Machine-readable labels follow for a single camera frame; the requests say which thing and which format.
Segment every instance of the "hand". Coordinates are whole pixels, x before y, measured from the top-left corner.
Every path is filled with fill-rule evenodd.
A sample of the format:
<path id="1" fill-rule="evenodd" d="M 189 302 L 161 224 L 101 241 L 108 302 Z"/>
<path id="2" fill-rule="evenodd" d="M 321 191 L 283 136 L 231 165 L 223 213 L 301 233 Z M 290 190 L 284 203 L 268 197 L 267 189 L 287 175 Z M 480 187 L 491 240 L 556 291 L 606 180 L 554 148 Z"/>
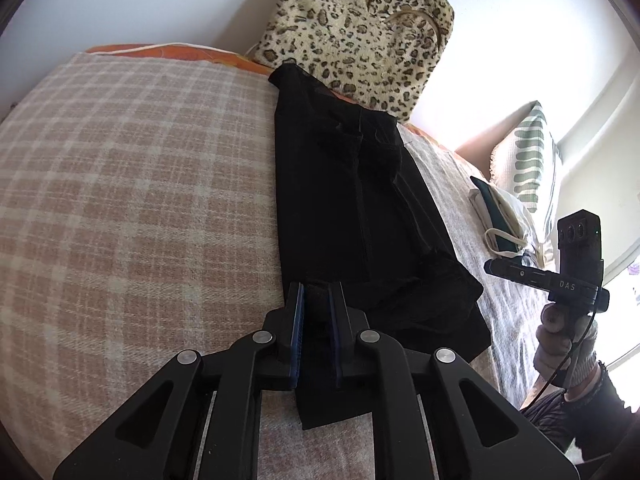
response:
<path id="1" fill-rule="evenodd" d="M 580 340 L 590 320 L 589 316 L 582 316 L 576 321 L 574 342 Z M 540 315 L 540 321 L 542 324 L 536 330 L 536 338 L 540 344 L 533 358 L 533 366 L 548 381 L 558 365 L 569 353 L 571 340 L 567 336 L 560 334 L 564 328 L 564 313 L 556 307 L 555 303 L 545 305 Z M 596 353 L 593 351 L 593 347 L 597 335 L 598 324 L 596 320 L 593 320 L 580 347 L 562 366 L 564 370 L 569 367 L 572 360 L 577 359 L 574 374 L 569 384 L 570 388 L 581 385 L 583 381 L 593 376 L 593 371 L 596 367 Z"/>

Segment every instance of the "plaid blanket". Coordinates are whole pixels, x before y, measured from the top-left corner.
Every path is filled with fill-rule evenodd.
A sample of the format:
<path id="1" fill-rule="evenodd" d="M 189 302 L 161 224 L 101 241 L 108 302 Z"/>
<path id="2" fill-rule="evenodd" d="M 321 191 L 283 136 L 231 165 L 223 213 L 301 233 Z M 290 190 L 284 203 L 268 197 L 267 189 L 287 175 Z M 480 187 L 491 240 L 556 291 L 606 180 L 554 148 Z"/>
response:
<path id="1" fill-rule="evenodd" d="M 174 354 L 282 306 L 276 99 L 220 64 L 78 54 L 0 124 L 0 420 L 44 478 Z M 529 346 L 477 369 L 504 391 Z M 263 399 L 261 479 L 372 478 L 368 416 L 303 432 L 292 394 Z"/>

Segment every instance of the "green striped pillow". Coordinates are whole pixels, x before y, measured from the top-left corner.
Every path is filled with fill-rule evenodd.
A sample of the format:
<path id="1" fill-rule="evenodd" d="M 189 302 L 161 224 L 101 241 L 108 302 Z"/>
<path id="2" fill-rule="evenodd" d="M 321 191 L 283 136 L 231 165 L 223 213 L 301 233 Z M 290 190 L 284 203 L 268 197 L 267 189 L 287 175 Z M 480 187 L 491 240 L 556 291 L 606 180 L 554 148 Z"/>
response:
<path id="1" fill-rule="evenodd" d="M 491 154 L 491 183 L 527 207 L 540 243 L 556 224 L 562 160 L 539 102 Z"/>

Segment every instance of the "leopard print pillow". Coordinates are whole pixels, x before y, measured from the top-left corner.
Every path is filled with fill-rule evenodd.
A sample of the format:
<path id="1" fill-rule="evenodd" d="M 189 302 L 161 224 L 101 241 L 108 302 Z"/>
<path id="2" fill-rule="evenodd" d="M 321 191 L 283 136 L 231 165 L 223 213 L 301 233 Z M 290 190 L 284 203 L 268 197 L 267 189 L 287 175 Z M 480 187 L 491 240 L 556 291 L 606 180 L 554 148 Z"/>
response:
<path id="1" fill-rule="evenodd" d="M 360 104 L 408 120 L 449 41 L 447 0 L 280 0 L 254 49 Z"/>

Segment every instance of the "bright window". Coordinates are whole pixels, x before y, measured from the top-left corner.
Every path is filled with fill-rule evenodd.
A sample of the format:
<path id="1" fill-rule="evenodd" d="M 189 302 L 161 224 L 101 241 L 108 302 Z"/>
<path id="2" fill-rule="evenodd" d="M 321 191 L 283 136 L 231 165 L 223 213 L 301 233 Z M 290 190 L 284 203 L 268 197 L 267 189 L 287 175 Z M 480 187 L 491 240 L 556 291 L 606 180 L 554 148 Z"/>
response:
<path id="1" fill-rule="evenodd" d="M 607 283 L 609 309 L 596 315 L 598 359 L 609 367 L 618 395 L 640 406 L 640 257 Z"/>

